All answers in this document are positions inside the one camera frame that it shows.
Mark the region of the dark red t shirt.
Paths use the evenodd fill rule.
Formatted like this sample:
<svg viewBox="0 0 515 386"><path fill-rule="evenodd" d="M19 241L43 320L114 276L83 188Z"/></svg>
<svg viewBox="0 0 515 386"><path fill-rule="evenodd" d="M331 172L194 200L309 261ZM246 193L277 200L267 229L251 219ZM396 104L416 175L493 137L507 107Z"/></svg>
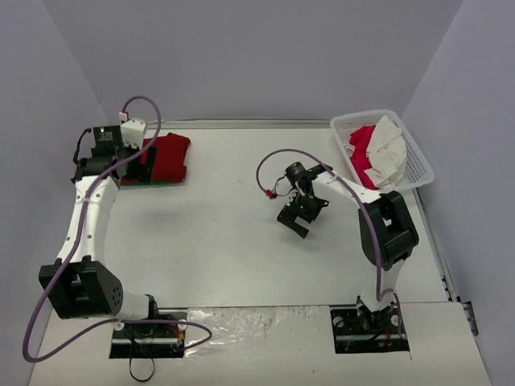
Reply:
<svg viewBox="0 0 515 386"><path fill-rule="evenodd" d="M187 175L185 158L190 144L189 138L175 133L158 137L141 158L144 164L154 160L150 183L183 182Z"/></svg>

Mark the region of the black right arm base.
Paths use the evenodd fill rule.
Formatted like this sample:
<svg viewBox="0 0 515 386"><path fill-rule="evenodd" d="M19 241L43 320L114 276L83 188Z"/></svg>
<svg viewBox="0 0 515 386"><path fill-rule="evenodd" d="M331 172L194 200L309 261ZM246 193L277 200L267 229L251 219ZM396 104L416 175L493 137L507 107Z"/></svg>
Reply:
<svg viewBox="0 0 515 386"><path fill-rule="evenodd" d="M390 306L372 316L364 307L332 307L333 346L336 354L409 352L410 345L398 308Z"/></svg>

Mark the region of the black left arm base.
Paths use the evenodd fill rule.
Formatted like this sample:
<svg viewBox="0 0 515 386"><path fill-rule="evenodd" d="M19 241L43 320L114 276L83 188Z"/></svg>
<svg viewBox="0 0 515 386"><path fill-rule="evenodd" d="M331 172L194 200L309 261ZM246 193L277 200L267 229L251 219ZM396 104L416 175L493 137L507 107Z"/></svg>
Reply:
<svg viewBox="0 0 515 386"><path fill-rule="evenodd" d="M185 327L117 323L111 335L110 359L175 359L184 355Z"/></svg>

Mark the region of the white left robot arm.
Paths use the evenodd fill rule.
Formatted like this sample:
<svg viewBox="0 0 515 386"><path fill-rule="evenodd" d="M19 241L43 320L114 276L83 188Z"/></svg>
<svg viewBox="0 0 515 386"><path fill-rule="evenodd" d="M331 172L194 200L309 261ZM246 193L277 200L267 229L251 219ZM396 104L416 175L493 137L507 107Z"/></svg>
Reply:
<svg viewBox="0 0 515 386"><path fill-rule="evenodd" d="M122 179L147 182L151 177L157 150L150 147L147 161L140 161L146 131L147 124L137 118L93 127L90 157L73 159L76 195L67 236L55 262L39 270L39 283L62 319L133 320L144 336L161 329L155 299L125 289L105 265L105 238Z"/></svg>

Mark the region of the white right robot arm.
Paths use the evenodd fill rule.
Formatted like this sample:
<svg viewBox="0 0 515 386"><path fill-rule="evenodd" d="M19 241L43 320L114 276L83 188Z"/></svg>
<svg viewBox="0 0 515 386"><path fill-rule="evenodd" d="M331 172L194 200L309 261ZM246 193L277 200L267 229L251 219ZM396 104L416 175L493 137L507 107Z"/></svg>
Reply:
<svg viewBox="0 0 515 386"><path fill-rule="evenodd" d="M291 192L277 221L300 237L306 238L309 230L297 220L311 223L330 204L349 207L357 214L360 245L372 266L372 278L356 299L356 320L362 330L377 331L385 324L385 311L395 302L401 268L419 243L403 196L362 187L323 164L307 169L295 162L286 168L284 177Z"/></svg>

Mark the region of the folded green t shirt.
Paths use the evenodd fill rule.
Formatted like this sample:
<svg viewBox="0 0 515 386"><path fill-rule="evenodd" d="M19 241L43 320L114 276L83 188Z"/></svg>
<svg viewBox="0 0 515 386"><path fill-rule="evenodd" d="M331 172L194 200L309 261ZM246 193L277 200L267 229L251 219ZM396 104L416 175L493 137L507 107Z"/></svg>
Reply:
<svg viewBox="0 0 515 386"><path fill-rule="evenodd" d="M122 181L122 187L178 187L182 186L183 182L173 183L173 182L136 182L136 181Z"/></svg>

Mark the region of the pink t shirt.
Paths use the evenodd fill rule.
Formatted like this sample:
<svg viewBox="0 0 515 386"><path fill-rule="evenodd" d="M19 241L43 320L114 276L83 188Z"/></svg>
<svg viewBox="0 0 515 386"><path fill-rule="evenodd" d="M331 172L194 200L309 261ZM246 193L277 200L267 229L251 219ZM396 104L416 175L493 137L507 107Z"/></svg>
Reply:
<svg viewBox="0 0 515 386"><path fill-rule="evenodd" d="M353 147L350 161L363 186L371 190L377 188L365 172L372 168L367 156L367 149L375 128L375 125L364 125L349 137L349 145Z"/></svg>

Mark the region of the cream white t shirt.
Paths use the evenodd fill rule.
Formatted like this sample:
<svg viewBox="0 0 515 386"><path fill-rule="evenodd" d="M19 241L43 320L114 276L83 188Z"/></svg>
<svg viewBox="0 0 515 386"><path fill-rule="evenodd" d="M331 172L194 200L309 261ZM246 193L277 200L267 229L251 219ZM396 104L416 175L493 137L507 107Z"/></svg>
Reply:
<svg viewBox="0 0 515 386"><path fill-rule="evenodd" d="M407 152L402 130L387 116L376 124L366 149L371 167L366 175L378 189L395 187L406 172Z"/></svg>

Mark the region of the white plastic laundry basket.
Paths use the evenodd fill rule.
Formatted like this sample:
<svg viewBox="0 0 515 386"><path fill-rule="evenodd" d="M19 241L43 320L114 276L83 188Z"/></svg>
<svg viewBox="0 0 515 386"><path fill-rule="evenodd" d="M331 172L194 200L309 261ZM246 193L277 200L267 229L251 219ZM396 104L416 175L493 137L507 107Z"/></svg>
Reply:
<svg viewBox="0 0 515 386"><path fill-rule="evenodd" d="M330 120L330 127L334 134L336 144L342 153L344 164L350 172L350 179L361 184L354 165L350 160L351 151L345 146L352 133L364 125L375 125L382 117L388 117L401 131L406 144L406 171L402 179L393 187L395 191L409 191L430 184L435 179L434 171L419 149L409 130L403 124L401 118L390 109L376 109L359 113L349 113L343 116L333 117Z"/></svg>

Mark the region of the white foam front board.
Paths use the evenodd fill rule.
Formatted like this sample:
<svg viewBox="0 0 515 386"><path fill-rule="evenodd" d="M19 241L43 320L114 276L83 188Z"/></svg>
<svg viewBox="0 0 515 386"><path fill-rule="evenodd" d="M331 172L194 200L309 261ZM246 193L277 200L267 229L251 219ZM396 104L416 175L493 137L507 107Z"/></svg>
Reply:
<svg viewBox="0 0 515 386"><path fill-rule="evenodd" d="M110 359L111 326L35 365L33 385L487 385L461 306L405 303L409 352L339 355L326 306L197 309L181 359Z"/></svg>

